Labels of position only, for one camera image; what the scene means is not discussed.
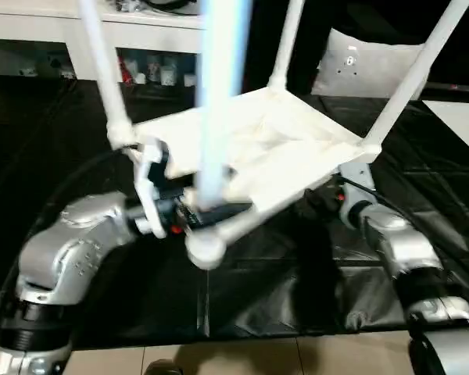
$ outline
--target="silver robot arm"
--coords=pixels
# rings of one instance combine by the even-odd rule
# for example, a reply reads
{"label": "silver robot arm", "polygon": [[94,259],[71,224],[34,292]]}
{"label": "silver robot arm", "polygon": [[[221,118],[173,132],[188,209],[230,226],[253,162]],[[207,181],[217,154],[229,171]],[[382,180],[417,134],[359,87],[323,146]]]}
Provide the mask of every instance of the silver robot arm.
{"label": "silver robot arm", "polygon": [[168,147],[145,145],[135,170],[138,202],[119,192],[82,198],[68,205],[20,254],[16,300],[0,322],[0,375],[63,372],[76,329],[76,306],[87,294],[106,256],[141,234],[187,236],[246,211],[251,202],[225,202],[209,211],[183,203],[193,175],[165,176]]}
{"label": "silver robot arm", "polygon": [[88,196],[32,237],[20,255],[17,307],[0,327],[0,375],[62,373],[71,353],[70,309],[86,295],[104,258],[136,238],[125,196]]}
{"label": "silver robot arm", "polygon": [[[347,180],[374,190],[367,164],[339,167]],[[416,375],[469,375],[469,303],[447,282],[431,242],[399,212],[344,183],[340,217],[379,254],[405,312]]]}

